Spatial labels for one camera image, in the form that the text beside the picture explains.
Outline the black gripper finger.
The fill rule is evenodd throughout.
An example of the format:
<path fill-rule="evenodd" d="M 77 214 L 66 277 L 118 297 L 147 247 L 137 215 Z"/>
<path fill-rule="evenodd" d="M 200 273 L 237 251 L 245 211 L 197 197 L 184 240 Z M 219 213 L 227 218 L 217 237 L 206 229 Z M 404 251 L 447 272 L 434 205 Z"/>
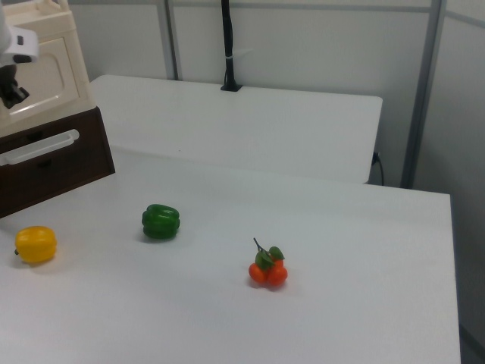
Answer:
<path fill-rule="evenodd" d="M 15 64 L 6 65 L 0 68 L 1 91 L 12 91 L 14 87 L 18 86 L 15 79 L 16 73 L 17 66 Z"/>
<path fill-rule="evenodd" d="M 16 81 L 2 85 L 2 102 L 7 109 L 13 108 L 29 97 L 30 94 L 23 87 L 18 86 Z"/>

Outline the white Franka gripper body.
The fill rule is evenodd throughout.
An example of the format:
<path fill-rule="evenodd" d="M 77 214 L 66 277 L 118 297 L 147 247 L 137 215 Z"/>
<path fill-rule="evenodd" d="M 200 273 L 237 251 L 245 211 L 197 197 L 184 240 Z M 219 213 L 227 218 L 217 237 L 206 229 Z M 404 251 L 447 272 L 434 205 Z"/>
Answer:
<path fill-rule="evenodd" d="M 33 63 L 39 57 L 39 40 L 32 30 L 3 26 L 1 29 L 1 65 Z"/>

